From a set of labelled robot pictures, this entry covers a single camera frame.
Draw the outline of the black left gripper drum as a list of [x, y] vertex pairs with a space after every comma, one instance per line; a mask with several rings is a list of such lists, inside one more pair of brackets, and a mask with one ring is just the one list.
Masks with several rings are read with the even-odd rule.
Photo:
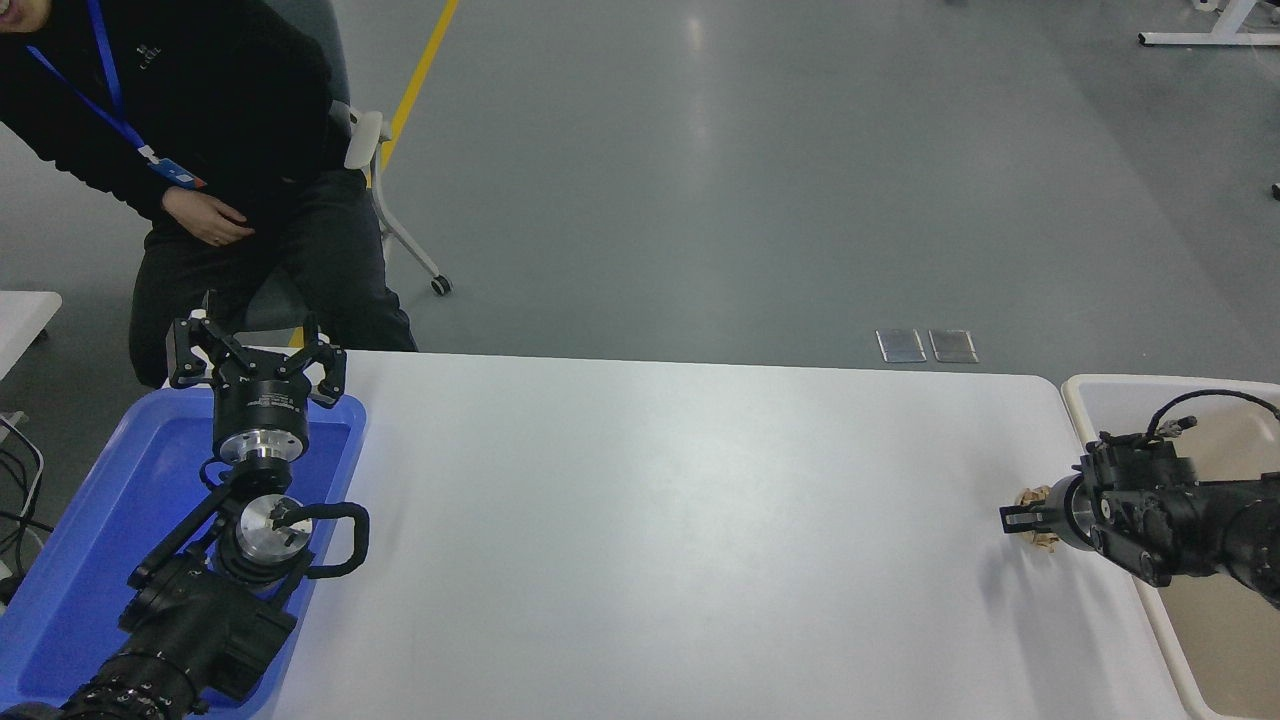
[[310, 391], [305, 374], [280, 375], [265, 361], [250, 370], [238, 363], [215, 366], [212, 445], [223, 447], [257, 433], [273, 437], [282, 447], [306, 447]]

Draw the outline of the person's hand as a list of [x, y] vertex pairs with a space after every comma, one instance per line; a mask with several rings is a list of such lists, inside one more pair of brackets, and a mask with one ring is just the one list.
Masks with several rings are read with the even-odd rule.
[[183, 229], [214, 247], [230, 246], [256, 233], [242, 213], [196, 190], [170, 187], [161, 205]]

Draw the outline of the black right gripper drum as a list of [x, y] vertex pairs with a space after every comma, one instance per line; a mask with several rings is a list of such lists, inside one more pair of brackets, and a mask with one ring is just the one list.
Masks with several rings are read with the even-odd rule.
[[1074, 521], [1074, 498], [1078, 477], [1064, 477], [1051, 486], [1046, 496], [1046, 523], [1050, 532], [1065, 544], [1079, 548], [1079, 537]]

